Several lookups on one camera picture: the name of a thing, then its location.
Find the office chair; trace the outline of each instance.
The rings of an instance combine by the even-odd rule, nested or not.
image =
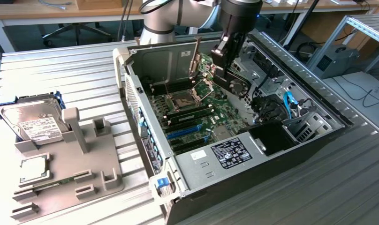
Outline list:
[[[86,26],[86,24],[87,24],[87,22],[83,22],[83,23],[82,23],[82,22],[79,22],[79,23],[78,23],[78,22],[74,22],[74,23],[71,23],[71,24],[63,26],[63,24],[58,23],[58,24],[57,24],[57,25],[58,25],[58,29],[54,30],[54,31],[53,31],[51,33],[49,33],[49,34],[42,35],[42,37],[41,37],[41,39],[42,39],[42,41],[43,41],[43,45],[45,45],[46,47],[50,47],[53,43],[51,43],[51,41],[49,40],[49,38],[54,37],[55,35],[58,35],[58,34],[66,32],[66,31],[69,31],[69,30],[74,30],[74,32],[75,32],[75,45],[79,45],[79,30],[87,30],[87,31],[90,31],[90,32],[93,32],[93,33],[95,33],[95,34],[99,34],[99,35],[105,36],[105,37],[107,38],[107,42],[111,42],[111,41],[113,41],[113,37],[111,37],[110,34],[107,34],[106,32],[103,32],[103,31],[95,29],[95,28],[99,27],[99,23],[98,23],[98,22],[94,22],[94,27],[95,27],[95,28],[91,28],[91,27]]]

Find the motherboard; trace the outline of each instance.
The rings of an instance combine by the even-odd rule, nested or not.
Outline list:
[[[205,77],[152,86],[146,95],[176,154],[224,140],[246,126],[220,87]]]

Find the desk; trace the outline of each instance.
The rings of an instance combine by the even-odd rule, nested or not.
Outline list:
[[[62,3],[65,0],[51,0],[53,3]],[[134,0],[132,5],[132,12],[129,19],[142,19],[138,14],[137,8],[140,7],[141,1]],[[285,42],[293,35],[293,32],[300,24],[300,21],[305,15],[305,12],[310,6],[310,1],[305,4],[298,4],[294,13],[300,13],[292,30],[288,34]],[[369,0],[371,11],[379,6],[379,2]],[[284,14],[290,13],[293,5],[280,3],[277,6],[272,6],[262,3],[261,14]],[[331,12],[331,11],[353,11],[360,10],[359,5],[337,5],[329,0],[320,0],[313,12]],[[13,45],[9,41],[5,33],[5,26],[14,25],[33,25],[33,24],[53,24],[53,23],[87,23],[101,21],[118,21],[121,17],[122,8],[113,9],[93,9],[93,10],[78,10],[75,5],[67,5],[66,10],[61,10],[53,7],[47,7],[38,3],[37,0],[15,0],[14,4],[0,4],[0,45],[3,51],[14,52]]]

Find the hard drive label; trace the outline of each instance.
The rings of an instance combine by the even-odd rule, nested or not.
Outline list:
[[[224,169],[229,169],[252,159],[238,138],[230,139],[210,148]]]
[[[34,142],[61,136],[61,132],[53,117],[30,120],[18,123],[29,139]]]

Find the hard drive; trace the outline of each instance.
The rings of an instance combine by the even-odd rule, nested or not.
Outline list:
[[[63,109],[61,94],[23,96],[14,101],[0,103],[0,119],[2,119],[18,138],[31,140],[35,145],[62,140],[61,133],[70,127],[61,120]]]

